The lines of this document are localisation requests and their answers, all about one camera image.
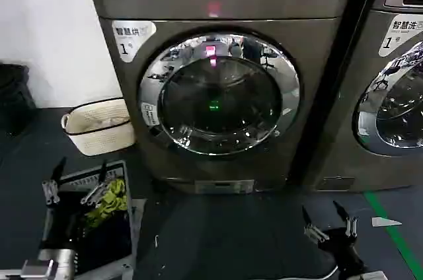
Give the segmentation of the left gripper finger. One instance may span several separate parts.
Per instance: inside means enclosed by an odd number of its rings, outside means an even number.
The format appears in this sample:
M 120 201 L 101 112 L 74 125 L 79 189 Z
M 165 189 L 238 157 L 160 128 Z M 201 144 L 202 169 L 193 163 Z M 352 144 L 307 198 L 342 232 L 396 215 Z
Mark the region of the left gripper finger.
M 45 202 L 48 207 L 57 205 L 60 202 L 58 193 L 59 187 L 61 185 L 61 176 L 63 174 L 66 162 L 67 158 L 63 157 L 53 169 L 50 179 L 44 180 L 42 182 L 42 190 L 44 192 Z
M 107 175 L 107 161 L 103 160 L 100 173 L 98 175 L 98 180 L 94 188 L 92 188 L 89 193 L 82 197 L 80 200 L 81 205 L 96 207 L 102 192 L 106 187 L 106 175 Z

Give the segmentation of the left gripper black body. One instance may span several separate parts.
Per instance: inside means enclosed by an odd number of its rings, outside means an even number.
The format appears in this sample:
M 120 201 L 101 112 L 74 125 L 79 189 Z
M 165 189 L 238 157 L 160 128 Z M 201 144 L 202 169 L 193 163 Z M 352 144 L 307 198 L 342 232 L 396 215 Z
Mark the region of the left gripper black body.
M 47 210 L 42 248 L 77 251 L 82 233 L 83 214 L 81 205 L 55 206 Z

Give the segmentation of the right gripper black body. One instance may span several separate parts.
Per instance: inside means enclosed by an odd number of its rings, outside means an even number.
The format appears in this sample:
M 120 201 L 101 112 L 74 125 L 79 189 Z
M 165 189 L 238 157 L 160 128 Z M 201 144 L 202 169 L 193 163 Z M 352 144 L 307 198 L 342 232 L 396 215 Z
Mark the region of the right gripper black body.
M 356 236 L 347 234 L 346 227 L 326 229 L 323 233 L 328 239 L 319 242 L 318 247 L 332 255 L 340 272 L 365 271 L 365 264 L 354 248 Z

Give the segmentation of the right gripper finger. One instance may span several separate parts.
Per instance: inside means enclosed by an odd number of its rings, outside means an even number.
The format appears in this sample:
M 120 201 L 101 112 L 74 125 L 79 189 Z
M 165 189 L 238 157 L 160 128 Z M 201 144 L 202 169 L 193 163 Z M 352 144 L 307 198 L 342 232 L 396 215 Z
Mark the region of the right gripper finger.
M 329 236 L 317 228 L 311 221 L 311 218 L 304 206 L 302 206 L 303 219 L 305 221 L 304 234 L 312 242 L 326 242 L 329 240 Z
M 345 208 L 339 204 L 337 201 L 333 201 L 333 204 L 336 208 L 336 212 L 340 216 L 340 218 L 345 222 L 346 224 L 346 230 L 345 235 L 347 237 L 357 237 L 358 235 L 358 218 L 357 217 L 351 217 L 348 212 L 345 210 Z

